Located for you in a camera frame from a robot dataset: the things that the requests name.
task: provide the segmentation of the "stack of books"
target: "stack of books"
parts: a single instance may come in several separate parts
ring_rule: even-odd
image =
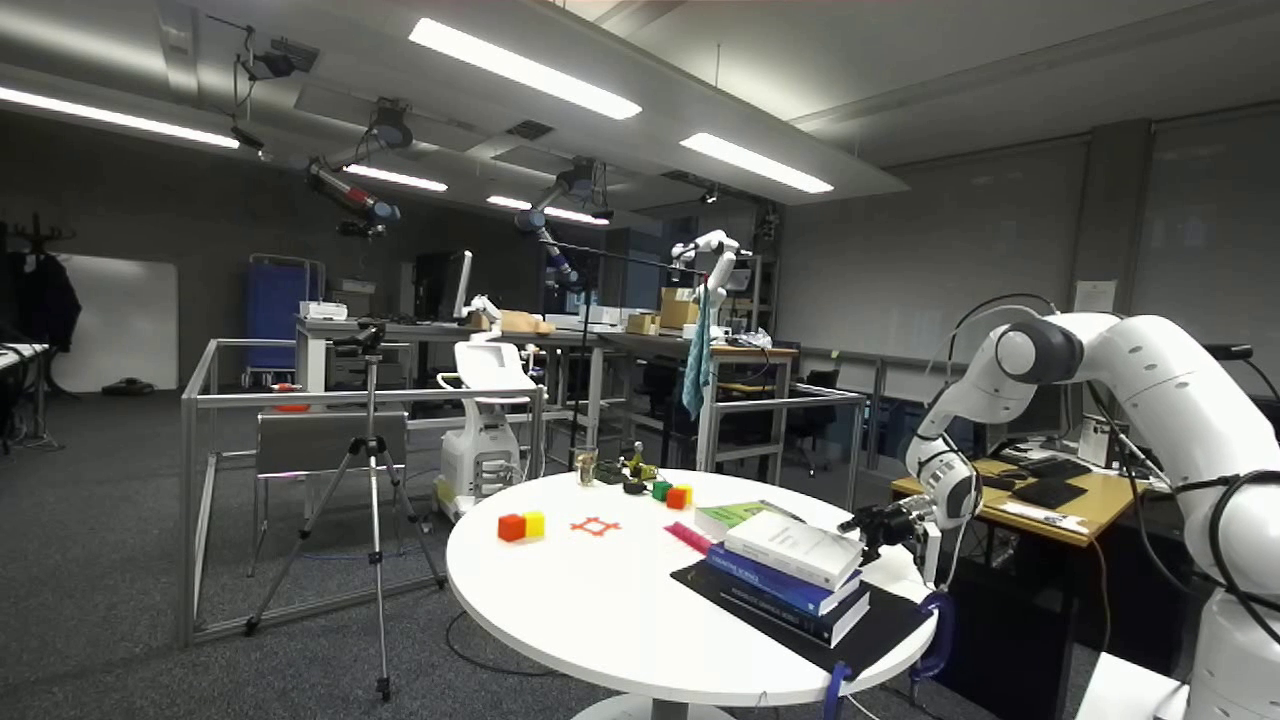
[[[871,608],[858,534],[814,528],[775,504],[700,509],[695,522],[716,534],[703,566],[722,601],[768,626],[837,647]]]

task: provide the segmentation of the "cardboard box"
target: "cardboard box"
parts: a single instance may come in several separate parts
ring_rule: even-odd
[[[556,323],[531,310],[501,310],[501,334],[552,334]]]
[[[695,323],[691,288],[659,288],[659,329],[685,330],[685,323]]]
[[[659,330],[659,316],[655,310],[628,316],[628,334],[655,334],[655,330]]]

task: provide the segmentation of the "fluorescent light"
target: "fluorescent light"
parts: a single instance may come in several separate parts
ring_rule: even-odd
[[[745,167],[745,173],[757,173],[757,177],[792,184],[798,191],[809,191],[809,194],[832,191],[828,179],[809,177],[809,173],[798,173],[792,165],[781,165],[781,160],[762,157],[762,153],[752,153],[752,146],[728,144],[728,140],[722,140],[722,134],[711,134],[711,133],[691,133],[691,134],[685,134],[685,146],[703,153],[703,157],[716,157],[716,160],[735,165],[735,167]]]
[[[467,35],[461,28],[447,28],[447,23],[436,23],[436,21],[417,21],[411,30],[409,30],[411,44],[423,44],[434,50],[443,50],[454,61],[466,61],[466,65],[476,65],[494,76],[503,76],[503,78],[516,78],[516,82],[529,82],[536,90],[548,90],[548,96],[561,96],[569,104],[582,104],[588,112],[602,112],[602,117],[614,117],[614,121],[628,121],[642,112],[642,104],[608,90],[608,87],[597,87],[588,78],[577,78],[577,76],[566,76],[541,61],[529,61],[519,50],[510,50],[510,49],[497,49],[481,35]]]
[[[242,146],[237,134],[201,133],[201,126],[166,123],[166,121],[128,117],[128,112],[109,112],[109,106],[92,106],[92,104],[57,101],[57,96],[36,96],[36,90],[19,90],[19,87],[5,87],[5,82],[0,82],[0,104],[23,104],[23,106],[57,112],[57,117],[82,117],[82,121],[98,121],[98,123],[188,140],[188,144]]]
[[[442,184],[434,177],[406,177],[406,173],[384,173],[384,167],[374,167],[374,165],[348,165],[345,173],[370,177],[370,179],[384,179],[384,184],[423,188],[423,191],[447,191],[447,184]]]
[[[531,207],[529,198],[516,198],[516,194],[489,194],[489,203],[497,203],[497,207],[519,207],[519,212]],[[572,207],[543,207],[543,212],[556,214],[556,220],[569,220],[569,225],[608,225],[608,220],[602,220],[602,214],[572,212]]]

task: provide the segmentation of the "red cube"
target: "red cube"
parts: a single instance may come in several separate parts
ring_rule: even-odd
[[[691,487],[688,485],[669,487],[669,509],[688,509],[688,504],[691,504]]]
[[[497,518],[497,534],[510,538],[510,544],[519,544],[526,538],[526,514],[519,511],[510,511]]]

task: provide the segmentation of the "orange object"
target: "orange object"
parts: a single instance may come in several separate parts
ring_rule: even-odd
[[[688,509],[688,504],[691,504],[691,487],[688,485],[669,487],[669,509]]]
[[[497,534],[510,538],[510,544],[526,538],[526,532],[529,532],[529,522],[516,511],[497,518]]]
[[[526,511],[526,534],[543,538],[548,534],[548,514],[543,511]]]
[[[308,399],[282,399],[272,410],[312,410]]]

